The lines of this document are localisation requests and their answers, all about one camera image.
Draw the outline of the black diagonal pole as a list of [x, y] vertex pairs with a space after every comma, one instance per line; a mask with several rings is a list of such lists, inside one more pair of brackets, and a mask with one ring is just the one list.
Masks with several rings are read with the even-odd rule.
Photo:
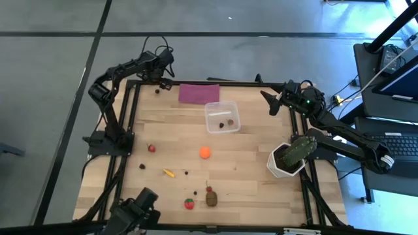
[[409, 5], [372, 43], [366, 46], [365, 50], [369, 53], [377, 52], [392, 36], [416, 16], [418, 16], [418, 0]]

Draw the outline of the folded purple cloth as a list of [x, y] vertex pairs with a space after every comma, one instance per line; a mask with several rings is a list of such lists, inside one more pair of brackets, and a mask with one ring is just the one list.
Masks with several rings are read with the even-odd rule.
[[190, 104], [219, 102], [219, 85], [181, 84], [178, 101]]

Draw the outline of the green cactus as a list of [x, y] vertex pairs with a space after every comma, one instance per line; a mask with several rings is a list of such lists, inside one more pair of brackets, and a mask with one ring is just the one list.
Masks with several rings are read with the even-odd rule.
[[281, 159], [285, 166], [293, 166], [309, 156], [316, 148], [317, 140], [314, 136], [302, 136], [283, 152]]

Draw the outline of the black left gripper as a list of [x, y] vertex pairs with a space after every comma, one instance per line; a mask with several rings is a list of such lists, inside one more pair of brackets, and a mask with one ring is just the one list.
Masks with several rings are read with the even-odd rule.
[[173, 81], [171, 79], [164, 79], [162, 78], [164, 75], [164, 71], [167, 67], [170, 67], [169, 74], [171, 77], [174, 77], [174, 72], [171, 69], [171, 65], [174, 62], [174, 56], [172, 54], [172, 48], [163, 48], [160, 54], [157, 54], [158, 48], [155, 50], [154, 53], [151, 53], [154, 56], [152, 61], [151, 67], [151, 78], [152, 79], [160, 79], [159, 87], [161, 89], [171, 90]]

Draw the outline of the black laptop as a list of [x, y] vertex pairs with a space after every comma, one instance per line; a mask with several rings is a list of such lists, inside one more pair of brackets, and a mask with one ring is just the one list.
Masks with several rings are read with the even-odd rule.
[[418, 178], [418, 133], [374, 133], [371, 138], [384, 142], [395, 157], [392, 175]]

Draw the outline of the black metal table frame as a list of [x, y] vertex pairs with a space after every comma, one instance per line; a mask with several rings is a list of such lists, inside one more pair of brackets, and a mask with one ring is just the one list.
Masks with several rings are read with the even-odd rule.
[[[124, 127], [135, 134], [133, 151], [125, 160], [118, 193], [134, 198], [145, 187], [158, 195], [160, 223], [172, 225], [232, 225], [298, 227], [320, 223], [313, 200], [304, 202], [299, 176], [276, 178], [266, 167], [269, 154], [288, 142], [292, 125], [300, 123], [282, 108], [270, 116], [261, 87], [249, 82], [221, 86], [220, 99], [237, 104], [241, 129], [210, 134], [204, 107], [178, 101], [178, 87], [155, 94], [155, 86], [121, 85], [114, 108], [126, 110]], [[148, 145], [155, 152], [148, 151]], [[207, 146], [212, 155], [199, 156]], [[171, 178], [166, 168], [175, 174]], [[206, 204], [206, 181], [217, 194], [217, 206]], [[195, 207], [187, 210], [184, 200]]]

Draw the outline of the black power adapter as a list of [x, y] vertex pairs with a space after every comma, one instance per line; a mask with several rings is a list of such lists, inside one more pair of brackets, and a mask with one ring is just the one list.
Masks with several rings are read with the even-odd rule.
[[389, 76], [396, 72], [399, 68], [406, 64], [406, 60], [398, 55], [404, 50], [395, 46], [394, 44], [388, 44], [383, 47], [380, 54], [379, 70], [382, 70], [383, 76]]

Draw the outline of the black diagonal desk beam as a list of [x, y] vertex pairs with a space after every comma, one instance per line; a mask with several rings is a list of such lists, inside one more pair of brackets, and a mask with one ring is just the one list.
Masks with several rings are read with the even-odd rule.
[[344, 108], [347, 108], [348, 106], [348, 104], [345, 105], [337, 116], [335, 116], [332, 112], [334, 108], [330, 108], [325, 117], [322, 118], [322, 129], [331, 134], [335, 134], [344, 138], [349, 138], [360, 134], [359, 131], [356, 131], [351, 126], [354, 124], [355, 118], [364, 118], [366, 116], [364, 112], [364, 104], [360, 103], [345, 115], [340, 116], [340, 114], [344, 112]]

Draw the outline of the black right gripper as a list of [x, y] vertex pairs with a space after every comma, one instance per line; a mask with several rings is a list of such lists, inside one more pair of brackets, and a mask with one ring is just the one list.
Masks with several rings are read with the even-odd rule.
[[281, 93], [280, 99], [276, 95], [271, 95], [265, 91], [260, 91], [269, 105], [269, 115], [276, 116], [280, 110], [281, 103], [286, 107], [299, 113], [308, 113], [307, 100], [302, 96], [300, 84], [292, 80], [284, 83], [270, 83], [269, 88], [276, 93]]

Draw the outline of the grey chair part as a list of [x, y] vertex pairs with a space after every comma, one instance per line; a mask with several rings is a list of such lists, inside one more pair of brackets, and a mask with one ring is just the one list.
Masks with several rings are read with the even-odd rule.
[[10, 146], [8, 144], [4, 144], [2, 142], [0, 142], [0, 156], [3, 153], [9, 153], [9, 154], [13, 154], [13, 155], [17, 155], [17, 156], [23, 156], [25, 154], [24, 150], [15, 148], [13, 146]]

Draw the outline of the white hexagonal plant pot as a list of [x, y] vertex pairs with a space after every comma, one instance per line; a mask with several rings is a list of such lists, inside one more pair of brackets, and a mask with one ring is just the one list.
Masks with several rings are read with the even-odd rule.
[[290, 146], [290, 144], [282, 142], [278, 147], [276, 147], [273, 151], [270, 152], [266, 167], [269, 169], [269, 171], [272, 173], [272, 175], [276, 178], [293, 177], [293, 176], [297, 175], [306, 166], [305, 161], [301, 160], [301, 161], [299, 161], [299, 163], [296, 164], [295, 169], [291, 170], [290, 172], [286, 171], [282, 168], [277, 167], [276, 161], [275, 161], [275, 158], [274, 158], [274, 154], [276, 152], [283, 152], [289, 146]]

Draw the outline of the silver metal bracket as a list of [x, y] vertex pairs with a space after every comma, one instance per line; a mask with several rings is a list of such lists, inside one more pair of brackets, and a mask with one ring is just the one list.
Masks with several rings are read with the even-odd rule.
[[321, 231], [305, 228], [284, 228], [283, 235], [321, 235]]

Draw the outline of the black overhead beam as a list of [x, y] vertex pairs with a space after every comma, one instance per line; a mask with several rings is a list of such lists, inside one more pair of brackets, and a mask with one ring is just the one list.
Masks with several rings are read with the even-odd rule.
[[[0, 228], [0, 235], [85, 235], [101, 233], [108, 221], [73, 222], [47, 225], [31, 225], [24, 227]], [[256, 232], [283, 234], [284, 228], [305, 228], [320, 230], [321, 235], [407, 235], [394, 232], [357, 229], [349, 226], [332, 227], [325, 225], [304, 225], [301, 227], [257, 227], [232, 225], [172, 225], [156, 224], [144, 230], [188, 231], [204, 234], [219, 234], [221, 232]]]

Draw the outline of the black computer monitor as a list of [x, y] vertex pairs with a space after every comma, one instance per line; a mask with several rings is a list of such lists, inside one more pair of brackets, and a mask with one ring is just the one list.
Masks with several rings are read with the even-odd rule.
[[395, 100], [418, 103], [418, 54], [372, 89]]

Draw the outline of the black boxy device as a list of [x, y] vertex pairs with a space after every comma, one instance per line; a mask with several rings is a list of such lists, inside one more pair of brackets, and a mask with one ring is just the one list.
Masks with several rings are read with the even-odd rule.
[[110, 219], [100, 235], [128, 235], [158, 223], [161, 212], [154, 209], [158, 195], [145, 187], [136, 198], [128, 198], [110, 210]]

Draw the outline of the black desk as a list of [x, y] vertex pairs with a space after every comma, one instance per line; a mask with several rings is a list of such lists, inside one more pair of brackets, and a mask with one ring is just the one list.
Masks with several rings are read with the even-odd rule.
[[[378, 55], [370, 54], [363, 44], [353, 46], [357, 72], [361, 86], [365, 86], [375, 75]], [[357, 130], [366, 134], [384, 135], [400, 133], [414, 135], [418, 139], [418, 104], [396, 101], [386, 95], [372, 92], [367, 87], [362, 92], [362, 103], [354, 108], [349, 119]], [[365, 200], [374, 201], [373, 191], [385, 191], [418, 197], [418, 157], [402, 160], [398, 157], [389, 174], [376, 174], [361, 167], [362, 180], [366, 190]]]

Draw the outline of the clear plastic tupperware container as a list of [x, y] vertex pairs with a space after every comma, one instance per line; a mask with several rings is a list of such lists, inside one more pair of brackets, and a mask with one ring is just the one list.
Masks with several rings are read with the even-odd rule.
[[[210, 134], [235, 133], [241, 129], [240, 114], [237, 104], [233, 101], [211, 102], [204, 105], [206, 130]], [[228, 125], [227, 120], [232, 119], [233, 125]]]

